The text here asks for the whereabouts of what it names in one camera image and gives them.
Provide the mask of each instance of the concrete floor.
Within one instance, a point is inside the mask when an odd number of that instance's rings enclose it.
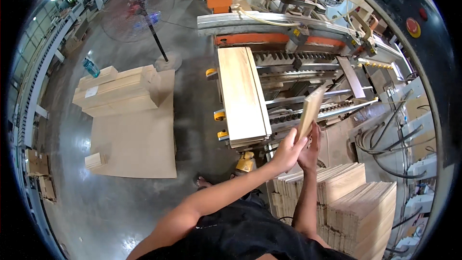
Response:
[[[199,173],[211,182],[229,177],[238,154],[217,141],[224,122],[213,121],[222,109],[217,85],[205,79],[216,59],[211,38],[199,37],[196,17],[209,14],[205,1],[176,0],[159,39],[166,51],[182,54],[174,91],[176,179],[133,179],[91,174],[84,168],[90,154],[92,118],[72,104],[81,61],[92,50],[100,67],[118,71],[150,65],[161,55],[153,38],[121,43],[107,37],[99,14],[90,22],[84,43],[51,74],[41,106],[49,119],[39,122],[37,148],[49,153],[57,201],[45,202],[56,239],[69,259],[124,259],[151,233],[157,220],[193,193]]]

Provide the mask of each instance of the cardboard sheet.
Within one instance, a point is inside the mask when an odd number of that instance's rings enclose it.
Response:
[[[162,71],[159,108],[93,119],[90,153],[105,155],[95,174],[130,178],[176,178],[173,140],[175,71]]]

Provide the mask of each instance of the water bottle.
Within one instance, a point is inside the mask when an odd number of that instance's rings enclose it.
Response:
[[[97,78],[99,76],[99,68],[96,67],[93,61],[89,60],[88,58],[84,58],[82,64],[84,65],[87,72],[90,73],[94,78]]]

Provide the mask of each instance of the yellow clamp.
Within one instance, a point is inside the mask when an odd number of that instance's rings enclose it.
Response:
[[[216,120],[216,121],[222,121],[226,118],[225,116],[225,112],[219,112],[219,113],[216,113],[213,115],[213,118]]]
[[[208,76],[211,73],[216,72],[216,71],[217,71],[217,69],[208,69],[208,70],[205,71],[205,75]]]
[[[217,132],[217,137],[225,137],[225,136],[229,136],[229,134],[228,134],[228,132],[226,130],[222,130],[222,131]]]

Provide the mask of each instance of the forearm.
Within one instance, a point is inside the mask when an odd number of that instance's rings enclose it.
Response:
[[[271,165],[264,165],[256,171],[202,189],[187,197],[178,206],[195,211],[199,216],[212,214],[238,200],[279,173]]]
[[[303,172],[303,187],[293,214],[292,226],[308,238],[316,234],[316,171]]]

